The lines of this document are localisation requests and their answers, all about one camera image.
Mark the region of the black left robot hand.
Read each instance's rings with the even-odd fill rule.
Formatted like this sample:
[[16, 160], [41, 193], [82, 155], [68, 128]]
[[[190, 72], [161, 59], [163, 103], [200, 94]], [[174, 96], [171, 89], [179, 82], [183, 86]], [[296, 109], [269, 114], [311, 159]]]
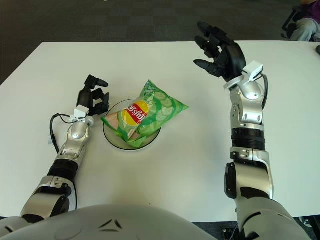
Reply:
[[96, 86], [108, 87], [109, 84], [93, 75], [88, 75], [84, 88], [79, 92], [76, 106], [83, 106], [88, 109], [87, 115], [101, 115], [109, 111], [109, 93], [104, 93], [101, 88]]

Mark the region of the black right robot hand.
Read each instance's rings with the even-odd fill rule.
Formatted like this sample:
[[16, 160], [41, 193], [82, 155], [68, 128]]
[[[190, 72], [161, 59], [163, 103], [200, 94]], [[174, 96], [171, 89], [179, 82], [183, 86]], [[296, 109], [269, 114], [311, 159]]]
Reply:
[[210, 75], [222, 77], [227, 83], [241, 76], [247, 65], [241, 47], [216, 26], [199, 21], [197, 27], [204, 37], [197, 35], [194, 41], [213, 62], [203, 59], [195, 59], [193, 62]]

